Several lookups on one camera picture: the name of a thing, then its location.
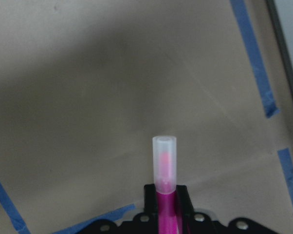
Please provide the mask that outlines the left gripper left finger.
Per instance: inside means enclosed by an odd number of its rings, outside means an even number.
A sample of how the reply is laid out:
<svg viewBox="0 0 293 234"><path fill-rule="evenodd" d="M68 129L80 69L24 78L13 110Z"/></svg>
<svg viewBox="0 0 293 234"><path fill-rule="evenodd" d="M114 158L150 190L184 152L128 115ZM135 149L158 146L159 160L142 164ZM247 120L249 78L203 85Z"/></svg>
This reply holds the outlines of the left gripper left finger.
<svg viewBox="0 0 293 234"><path fill-rule="evenodd" d="M154 184L144 186L144 214L149 220L144 222L147 234L157 234L158 229L158 201Z"/></svg>

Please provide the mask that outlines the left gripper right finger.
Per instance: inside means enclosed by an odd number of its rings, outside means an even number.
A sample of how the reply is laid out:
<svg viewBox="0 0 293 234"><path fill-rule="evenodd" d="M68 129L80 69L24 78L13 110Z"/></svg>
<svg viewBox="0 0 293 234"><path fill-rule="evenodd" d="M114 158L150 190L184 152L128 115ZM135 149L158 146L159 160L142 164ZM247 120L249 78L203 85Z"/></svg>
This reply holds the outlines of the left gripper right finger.
<svg viewBox="0 0 293 234"><path fill-rule="evenodd" d="M180 234L194 234L194 208L185 185L176 187L176 215L177 225Z"/></svg>

